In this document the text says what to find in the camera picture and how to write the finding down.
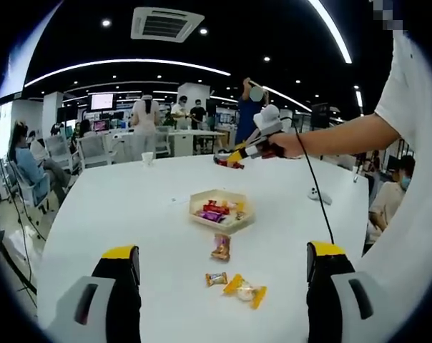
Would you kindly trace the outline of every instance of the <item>hexagonal dish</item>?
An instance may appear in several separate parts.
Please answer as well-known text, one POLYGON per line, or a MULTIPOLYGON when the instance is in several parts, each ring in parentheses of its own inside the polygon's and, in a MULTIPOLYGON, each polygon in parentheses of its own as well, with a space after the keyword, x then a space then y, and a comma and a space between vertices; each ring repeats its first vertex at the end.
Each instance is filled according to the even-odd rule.
POLYGON ((247 197, 243 194, 213 189, 211 191, 196 193, 190 196, 189 216, 196 222, 218 229, 224 233, 231 234, 246 227, 254 221, 254 209, 251 203, 249 203, 247 197), (236 210, 231 209, 230 214, 226 216, 227 219, 223 220, 221 223, 212 222, 208 219, 197 216, 195 212, 203 209, 203 205, 208 204, 208 200, 215 200, 217 206, 222 206, 222 201, 224 200, 232 204, 242 202, 245 204, 243 207, 245 215, 242 219, 236 220, 236 210))

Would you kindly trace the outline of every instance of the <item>black ceiling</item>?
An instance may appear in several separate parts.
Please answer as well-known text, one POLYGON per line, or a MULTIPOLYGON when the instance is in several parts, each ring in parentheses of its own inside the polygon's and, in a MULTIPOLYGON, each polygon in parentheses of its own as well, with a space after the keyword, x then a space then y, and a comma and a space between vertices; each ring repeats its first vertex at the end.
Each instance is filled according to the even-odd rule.
MULTIPOLYGON (((71 91, 91 84, 121 81, 184 83, 203 80, 215 95, 239 97, 242 79, 276 89, 302 102, 329 102, 342 118, 359 115, 353 86, 361 87, 364 112, 373 111, 390 69, 392 33, 373 20, 368 1, 321 0, 346 42, 352 64, 346 64, 337 44, 308 0, 238 1, 65 1, 46 28, 31 60, 26 83, 51 71, 103 59, 168 59, 208 66, 232 75, 164 64, 103 64, 67 71, 25 88, 24 97, 41 92, 71 91), (130 39, 132 13, 138 6, 191 11, 205 16, 198 30, 182 44, 130 39), (105 29, 102 19, 112 25, 105 29), (265 63, 264 56, 271 61, 265 63), (238 90, 226 90, 236 86, 238 90)), ((155 89, 175 91, 175 85, 155 89)), ((121 84, 119 90, 141 89, 121 84)), ((114 91, 114 85, 91 91, 114 91)), ((86 90, 71 91, 74 96, 86 90)), ((275 104, 289 101, 273 96, 275 104)))

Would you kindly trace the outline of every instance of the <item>floor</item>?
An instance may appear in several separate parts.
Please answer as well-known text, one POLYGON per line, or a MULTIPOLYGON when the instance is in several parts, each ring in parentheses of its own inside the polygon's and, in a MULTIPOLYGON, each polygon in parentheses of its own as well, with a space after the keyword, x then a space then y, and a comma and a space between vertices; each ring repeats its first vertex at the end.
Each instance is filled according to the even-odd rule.
MULTIPOLYGON (((27 209, 29 216, 34 220, 35 227, 40 234, 43 235, 44 239, 39 238, 35 228, 27 219, 24 206, 19 197, 15 198, 15 204, 19 210, 24 230, 22 230, 20 223, 18 223, 18 214, 14 203, 9 203, 7 200, 2 201, 0 203, 0 230, 4 231, 2 242, 20 272, 26 278, 29 278, 31 283, 36 287, 35 276, 41 262, 41 256, 45 245, 44 239, 46 239, 49 234, 51 223, 58 209, 57 198, 54 193, 51 193, 49 196, 49 211, 45 216, 43 216, 38 209, 27 209), (26 251, 24 248, 24 240, 26 242, 26 251)), ((36 320, 36 295, 25 287, 1 252, 0 266, 4 270, 4 275, 9 283, 11 292, 16 295, 18 303, 23 307, 25 313, 36 320)))

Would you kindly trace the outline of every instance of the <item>person in blue shirt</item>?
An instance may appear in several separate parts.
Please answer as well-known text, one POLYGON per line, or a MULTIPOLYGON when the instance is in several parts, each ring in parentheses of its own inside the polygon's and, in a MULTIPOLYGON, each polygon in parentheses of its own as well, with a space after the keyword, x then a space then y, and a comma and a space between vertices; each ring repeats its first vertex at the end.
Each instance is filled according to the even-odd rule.
POLYGON ((248 77, 243 80, 243 94, 238 100, 238 113, 240 119, 237 125, 237 135, 235 136, 235 144, 240 144, 246 141, 256 129, 252 118, 259 113, 262 106, 268 105, 268 93, 264 93, 264 97, 260 101, 253 101, 250 98, 252 86, 251 79, 248 77))
POLYGON ((40 202, 49 191, 47 189, 44 173, 49 175, 51 187, 57 196, 59 206, 65 200, 66 187, 69 184, 70 177, 51 159, 46 159, 38 163, 31 154, 26 142, 28 128, 23 123, 16 123, 11 134, 11 143, 9 145, 8 158, 14 161, 30 185, 36 185, 34 188, 34 198, 40 202))

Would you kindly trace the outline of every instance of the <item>remote control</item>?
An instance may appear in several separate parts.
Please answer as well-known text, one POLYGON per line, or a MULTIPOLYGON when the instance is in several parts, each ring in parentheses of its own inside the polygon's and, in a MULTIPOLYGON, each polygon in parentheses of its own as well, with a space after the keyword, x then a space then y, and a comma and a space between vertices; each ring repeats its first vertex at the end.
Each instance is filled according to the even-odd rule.
MULTIPOLYGON (((321 191, 320 193, 321 193, 321 199, 323 200, 323 202, 327 205, 331 205, 332 199, 323 191, 321 191)), ((310 193, 308 193, 308 197, 312 200, 319 202, 319 195, 318 195, 318 191, 316 190, 316 188, 312 188, 310 190, 310 193)))

